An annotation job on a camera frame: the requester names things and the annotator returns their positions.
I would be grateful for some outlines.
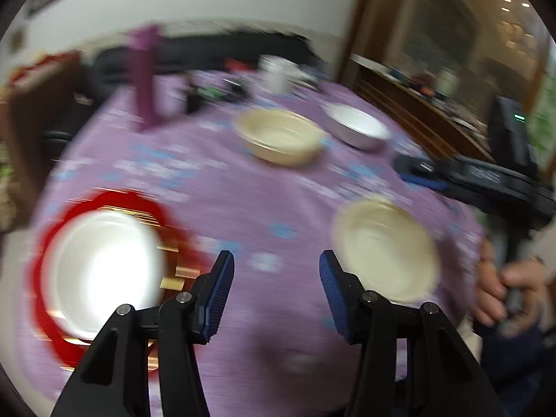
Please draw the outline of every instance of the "finger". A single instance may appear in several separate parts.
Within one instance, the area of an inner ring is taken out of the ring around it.
[[[535,260],[511,263],[501,274],[502,282],[508,287],[540,290],[544,285],[543,266]]]
[[[507,315],[504,303],[483,290],[477,292],[477,306],[495,321],[504,320]]]
[[[515,315],[508,324],[505,325],[503,335],[505,337],[515,337],[531,328],[537,321],[537,312],[520,312]]]
[[[502,284],[496,268],[490,262],[480,262],[477,265],[477,286],[500,300],[506,297],[506,287]]]
[[[498,331],[505,338],[514,338],[524,331],[523,327],[523,322],[518,317],[514,317],[501,324]]]
[[[487,239],[483,239],[481,243],[480,249],[480,259],[484,262],[493,262],[494,261],[494,246],[492,243]]]
[[[486,327],[494,326],[494,320],[490,318],[481,308],[475,306],[473,310],[473,314],[475,315],[475,319],[485,325]]]
[[[540,293],[526,289],[523,291],[523,308],[520,314],[522,316],[530,316],[531,322],[539,318],[541,308]]]

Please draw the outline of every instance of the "white bowl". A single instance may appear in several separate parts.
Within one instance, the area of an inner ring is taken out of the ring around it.
[[[390,130],[378,119],[348,105],[327,105],[329,132],[350,146],[376,150],[390,139]]]
[[[66,333],[92,340],[119,305],[158,305],[165,271],[160,245],[158,234],[129,214],[96,210],[74,218],[45,253],[48,313]]]
[[[235,128],[255,156],[283,166],[311,161],[326,136],[309,119],[274,109],[246,111],[237,119]]]
[[[415,302],[438,282],[440,261],[433,238],[408,212],[383,198],[341,208],[332,239],[344,271],[390,301]]]

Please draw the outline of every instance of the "purple tablecloth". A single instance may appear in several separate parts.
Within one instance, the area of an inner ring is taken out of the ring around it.
[[[209,81],[220,76],[198,74]],[[234,253],[236,274],[219,332],[198,355],[213,417],[320,415],[347,402],[359,348],[346,345],[335,331],[318,260],[332,246],[335,212],[354,198],[378,193],[429,229],[443,269],[438,287],[424,300],[438,303],[455,323],[462,318],[473,299],[480,227],[462,204],[399,179],[390,166],[396,153],[422,151],[386,115],[338,84],[306,98],[257,92],[252,105],[287,108],[323,127],[325,101],[352,105],[393,134],[379,154],[330,138],[313,164],[287,169],[253,157],[234,133],[232,121],[245,106],[208,105],[184,116],[174,90],[179,78],[156,82],[167,122],[136,133],[131,90],[117,91],[51,174],[32,228],[38,236],[68,199],[86,196],[91,188],[132,188],[162,202],[176,223],[194,231],[198,248],[212,260],[221,249]],[[15,338],[21,366],[37,390],[56,399],[69,373],[36,336],[28,284],[19,304]],[[398,356],[399,377],[403,357]],[[151,394],[156,415],[156,384]]]

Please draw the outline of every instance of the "human hand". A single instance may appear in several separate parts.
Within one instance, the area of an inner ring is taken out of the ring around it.
[[[504,299],[506,287],[516,287],[523,291],[523,308],[512,317],[511,324],[504,332],[506,337],[514,337],[530,328],[539,318],[540,301],[546,292],[544,267],[536,259],[508,264],[501,272],[494,266],[494,249],[484,240],[477,265],[475,287],[476,305],[474,316],[477,321],[491,327],[507,317]]]

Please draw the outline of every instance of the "white cup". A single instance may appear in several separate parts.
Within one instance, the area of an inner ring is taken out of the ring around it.
[[[458,76],[446,67],[442,69],[437,77],[436,84],[434,86],[435,91],[440,94],[444,94],[446,97],[450,97],[458,87]]]
[[[259,60],[263,86],[269,94],[287,93],[297,70],[297,65],[285,58],[264,55]]]

